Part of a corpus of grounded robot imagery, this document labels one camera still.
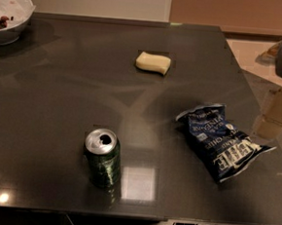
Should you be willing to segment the green soda can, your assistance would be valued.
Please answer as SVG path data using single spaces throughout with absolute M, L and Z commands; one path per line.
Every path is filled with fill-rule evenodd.
M 97 129 L 87 135 L 84 145 L 91 183 L 101 188 L 114 186 L 121 177 L 121 147 L 117 135 L 107 129 Z

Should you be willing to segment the yellow sponge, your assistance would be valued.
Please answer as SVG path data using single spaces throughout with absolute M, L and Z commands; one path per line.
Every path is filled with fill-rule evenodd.
M 155 71 L 164 75 L 171 65 L 171 59 L 168 56 L 157 56 L 156 54 L 148 54 L 143 51 L 136 58 L 135 65 L 144 71 Z

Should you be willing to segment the white bowl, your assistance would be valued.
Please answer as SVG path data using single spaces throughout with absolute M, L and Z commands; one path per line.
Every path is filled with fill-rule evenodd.
M 35 11 L 35 5 L 31 0 L 18 0 L 26 15 L 22 20 L 15 20 L 7 16 L 0 17 L 0 45 L 11 44 L 19 38 Z

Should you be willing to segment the white napkin in bowl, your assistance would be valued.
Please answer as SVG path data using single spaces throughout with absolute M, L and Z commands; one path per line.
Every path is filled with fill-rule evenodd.
M 9 19 L 22 20 L 26 15 L 18 0 L 0 0 L 0 17 L 7 16 Z

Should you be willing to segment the blue chip bag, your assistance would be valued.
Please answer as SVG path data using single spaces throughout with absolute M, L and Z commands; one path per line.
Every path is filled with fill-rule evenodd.
M 199 159 L 218 182 L 239 175 L 262 153 L 273 147 L 257 144 L 226 118 L 226 106 L 212 103 L 181 112 L 176 121 Z

